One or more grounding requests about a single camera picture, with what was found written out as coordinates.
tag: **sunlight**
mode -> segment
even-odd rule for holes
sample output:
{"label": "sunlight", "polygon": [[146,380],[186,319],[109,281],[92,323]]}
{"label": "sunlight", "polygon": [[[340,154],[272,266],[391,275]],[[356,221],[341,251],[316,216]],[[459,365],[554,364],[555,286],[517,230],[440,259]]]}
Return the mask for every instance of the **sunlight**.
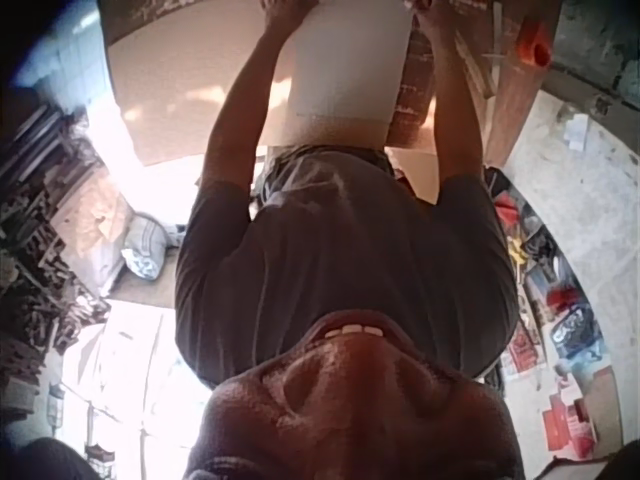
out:
{"label": "sunlight", "polygon": [[133,108],[130,108],[129,110],[127,110],[126,112],[124,112],[124,115],[122,115],[122,117],[123,117],[127,122],[135,122],[135,121],[136,121],[136,120],[138,120],[141,116],[142,116],[142,108],[141,108],[141,107],[133,107]]}
{"label": "sunlight", "polygon": [[434,121],[435,115],[436,115],[436,97],[433,97],[431,99],[431,103],[429,104],[429,111],[427,112],[427,118],[420,128],[433,129],[433,121]]}
{"label": "sunlight", "polygon": [[281,82],[273,82],[269,96],[269,110],[277,108],[289,100],[289,93],[291,93],[291,77],[285,78]]}
{"label": "sunlight", "polygon": [[227,98],[227,94],[220,85],[215,87],[197,88],[189,90],[184,94],[184,98],[187,100],[201,100],[203,102],[217,103],[222,105]]}

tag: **orange object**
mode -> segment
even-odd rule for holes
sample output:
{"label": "orange object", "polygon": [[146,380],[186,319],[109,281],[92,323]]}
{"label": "orange object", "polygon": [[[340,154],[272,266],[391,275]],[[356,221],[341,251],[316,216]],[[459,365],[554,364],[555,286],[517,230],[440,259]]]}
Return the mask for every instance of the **orange object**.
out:
{"label": "orange object", "polygon": [[540,20],[525,17],[516,39],[516,52],[527,65],[539,68],[551,65],[551,38]]}

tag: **teeth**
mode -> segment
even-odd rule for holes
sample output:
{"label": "teeth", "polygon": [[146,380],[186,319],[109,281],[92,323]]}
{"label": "teeth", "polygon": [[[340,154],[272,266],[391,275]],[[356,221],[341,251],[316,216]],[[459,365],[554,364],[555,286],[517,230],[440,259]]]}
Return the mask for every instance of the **teeth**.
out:
{"label": "teeth", "polygon": [[370,333],[371,335],[375,335],[377,337],[384,337],[382,330],[376,327],[364,327],[365,333]]}
{"label": "teeth", "polygon": [[342,327],[342,333],[360,333],[362,332],[362,325],[345,325]]}
{"label": "teeth", "polygon": [[340,330],[331,330],[331,331],[329,331],[329,332],[324,334],[324,338],[337,337],[341,333],[342,332]]}
{"label": "teeth", "polygon": [[340,330],[329,330],[324,338],[333,338],[346,333],[368,333],[376,337],[384,337],[384,332],[377,327],[363,327],[362,325],[345,325]]}

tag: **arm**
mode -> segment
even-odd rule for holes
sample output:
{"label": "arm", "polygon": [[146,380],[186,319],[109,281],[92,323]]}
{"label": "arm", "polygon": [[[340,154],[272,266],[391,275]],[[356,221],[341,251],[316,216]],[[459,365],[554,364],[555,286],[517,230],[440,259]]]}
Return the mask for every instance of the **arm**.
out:
{"label": "arm", "polygon": [[482,178],[482,137],[473,99],[455,45],[455,12],[448,0],[414,0],[421,29],[431,42],[435,62],[434,134],[440,185],[470,174]]}
{"label": "arm", "polygon": [[229,90],[209,137],[202,170],[203,188],[216,181],[227,181],[249,193],[278,56],[317,0],[261,3],[266,28]]}

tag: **wall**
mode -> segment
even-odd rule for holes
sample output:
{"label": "wall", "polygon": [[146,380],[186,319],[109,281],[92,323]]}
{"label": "wall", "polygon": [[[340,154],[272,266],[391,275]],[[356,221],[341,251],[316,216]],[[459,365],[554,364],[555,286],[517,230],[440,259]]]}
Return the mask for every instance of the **wall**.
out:
{"label": "wall", "polygon": [[640,108],[637,0],[565,0],[553,62]]}
{"label": "wall", "polygon": [[583,153],[562,137],[566,106],[540,92],[505,173],[545,222],[598,318],[625,442],[638,438],[638,156],[595,122]]}
{"label": "wall", "polygon": [[111,92],[96,0],[75,0],[35,45],[14,84],[36,87],[66,112]]}

